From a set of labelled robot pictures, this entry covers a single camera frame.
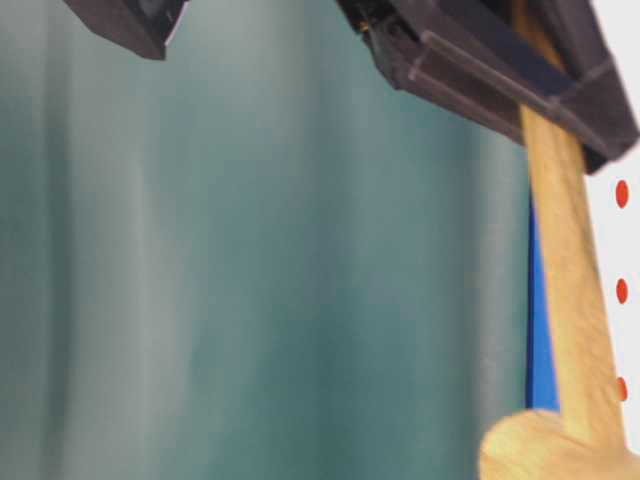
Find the black plastic part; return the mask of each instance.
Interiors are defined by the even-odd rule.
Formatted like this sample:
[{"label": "black plastic part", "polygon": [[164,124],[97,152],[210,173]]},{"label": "black plastic part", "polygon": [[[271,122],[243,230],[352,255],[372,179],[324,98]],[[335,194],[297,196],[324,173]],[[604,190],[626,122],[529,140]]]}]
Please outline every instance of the black plastic part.
[{"label": "black plastic part", "polygon": [[567,73],[511,29],[510,0],[338,2],[395,88],[518,143],[519,104],[526,104],[584,142],[589,173],[622,156],[638,138],[588,0],[529,0]]},{"label": "black plastic part", "polygon": [[152,60],[166,46],[189,0],[64,0],[97,35]]}]

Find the wooden handle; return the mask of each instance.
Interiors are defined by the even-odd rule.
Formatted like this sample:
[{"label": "wooden handle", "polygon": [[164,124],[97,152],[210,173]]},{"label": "wooden handle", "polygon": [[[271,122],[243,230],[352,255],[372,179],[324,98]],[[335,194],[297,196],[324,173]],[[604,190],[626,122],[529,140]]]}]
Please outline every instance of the wooden handle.
[{"label": "wooden handle", "polygon": [[[514,24],[549,61],[560,60],[526,0]],[[585,445],[625,448],[613,351],[600,287],[578,141],[522,106],[522,127],[545,266],[563,429]]]}]

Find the white surface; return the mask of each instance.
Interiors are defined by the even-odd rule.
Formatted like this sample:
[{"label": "white surface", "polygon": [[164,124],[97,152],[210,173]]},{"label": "white surface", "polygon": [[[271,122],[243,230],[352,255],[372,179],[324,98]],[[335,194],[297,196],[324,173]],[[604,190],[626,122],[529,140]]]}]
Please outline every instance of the white surface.
[{"label": "white surface", "polygon": [[[623,83],[640,118],[640,62],[638,60],[636,2],[593,2],[610,50],[616,57]],[[629,186],[625,208],[616,203],[618,182]],[[636,146],[620,162],[587,179],[587,192],[609,317],[618,375],[627,383],[629,398],[623,404],[629,448],[640,453],[640,148]],[[621,305],[616,284],[623,278],[629,296]]]}]

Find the teal curtain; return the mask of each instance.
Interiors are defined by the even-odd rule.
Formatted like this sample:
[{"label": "teal curtain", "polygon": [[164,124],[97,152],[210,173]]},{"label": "teal curtain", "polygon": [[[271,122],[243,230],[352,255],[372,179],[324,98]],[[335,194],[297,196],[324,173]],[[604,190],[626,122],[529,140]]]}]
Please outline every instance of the teal curtain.
[{"label": "teal curtain", "polygon": [[519,147],[330,0],[194,1],[165,63],[3,0],[0,45],[0,478],[474,478],[525,401]]}]

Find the red dot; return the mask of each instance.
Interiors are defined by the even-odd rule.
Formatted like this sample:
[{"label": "red dot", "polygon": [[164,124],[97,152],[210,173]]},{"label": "red dot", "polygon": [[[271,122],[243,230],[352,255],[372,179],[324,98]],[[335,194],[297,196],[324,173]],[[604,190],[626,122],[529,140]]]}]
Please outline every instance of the red dot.
[{"label": "red dot", "polygon": [[626,402],[629,398],[629,390],[627,389],[627,382],[622,377],[618,377],[618,388],[620,390],[620,401]]},{"label": "red dot", "polygon": [[629,186],[624,180],[620,180],[616,187],[616,202],[620,208],[626,207],[629,202]]},{"label": "red dot", "polygon": [[616,295],[620,303],[625,303],[629,298],[629,287],[627,287],[627,282],[622,278],[618,280],[618,285],[616,285]]}]

